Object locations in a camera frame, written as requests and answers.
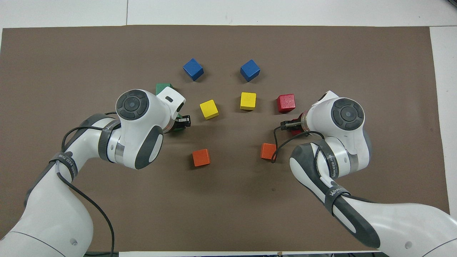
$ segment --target orange block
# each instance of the orange block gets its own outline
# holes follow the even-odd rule
[[[209,159],[208,149],[195,151],[192,153],[192,157],[194,158],[195,167],[211,163],[211,160]]]
[[[263,143],[262,148],[260,149],[260,158],[271,160],[275,151],[276,151],[275,144]]]

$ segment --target green block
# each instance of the green block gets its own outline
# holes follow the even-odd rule
[[[157,83],[157,84],[155,84],[155,95],[158,95],[160,92],[162,92],[162,90],[164,88],[166,88],[168,86],[173,88],[173,86],[170,83]]]

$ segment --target blue block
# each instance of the blue block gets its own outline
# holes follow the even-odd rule
[[[188,61],[182,68],[193,81],[196,81],[203,74],[203,67],[194,58]]]
[[[249,62],[241,66],[240,72],[246,81],[249,82],[253,78],[257,77],[257,75],[260,73],[260,68],[253,60],[249,60]]]

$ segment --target yellow block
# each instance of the yellow block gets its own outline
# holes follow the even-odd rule
[[[241,110],[254,110],[255,108],[255,93],[241,92]]]
[[[216,104],[214,103],[213,99],[201,103],[200,109],[202,110],[205,119],[211,119],[219,115],[218,109],[216,108]]]

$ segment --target black strap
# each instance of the black strap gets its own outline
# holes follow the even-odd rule
[[[70,171],[71,181],[78,175],[78,167],[76,166],[76,162],[71,158],[70,155],[64,152],[58,152],[54,155],[54,157],[49,161],[60,161],[62,164],[67,166],[68,170]]]
[[[110,159],[108,158],[108,143],[111,137],[111,133],[113,132],[113,130],[119,128],[120,125],[120,120],[113,120],[102,129],[100,133],[100,138],[98,139],[98,155],[102,160],[114,163],[113,161],[110,161]]]
[[[347,193],[350,195],[350,193],[342,186],[336,185],[327,190],[327,193],[325,193],[325,203],[324,206],[327,209],[327,211],[330,212],[330,214],[333,215],[333,203],[335,202],[336,198],[340,196],[342,193]]]
[[[329,167],[329,176],[331,178],[338,178],[340,175],[340,170],[338,168],[338,162],[336,161],[336,157],[333,154],[332,149],[325,141],[319,142],[319,147],[326,158],[327,166]]]

